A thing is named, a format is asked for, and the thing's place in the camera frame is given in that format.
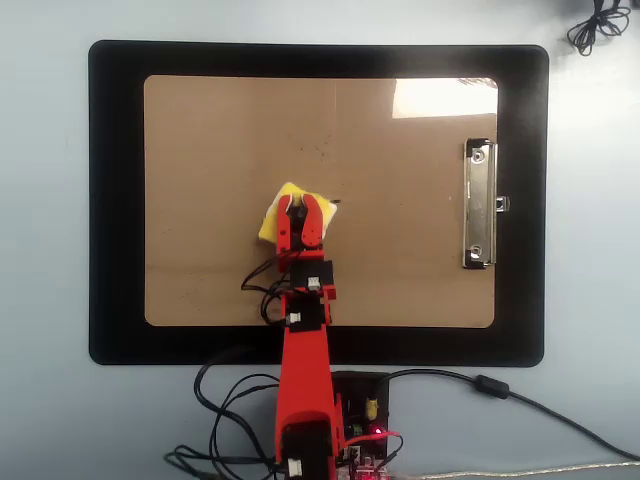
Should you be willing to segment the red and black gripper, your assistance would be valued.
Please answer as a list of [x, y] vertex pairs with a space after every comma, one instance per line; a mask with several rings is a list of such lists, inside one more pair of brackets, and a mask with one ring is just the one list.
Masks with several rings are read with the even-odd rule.
[[274, 283], [275, 290], [320, 291], [333, 288], [334, 270], [331, 260], [325, 258], [320, 248], [324, 236], [324, 217], [320, 204], [311, 194], [302, 196], [306, 216], [300, 239], [303, 250], [292, 250], [292, 226], [289, 209], [294, 202], [293, 194], [282, 195], [276, 212], [276, 253], [277, 266], [281, 274]]

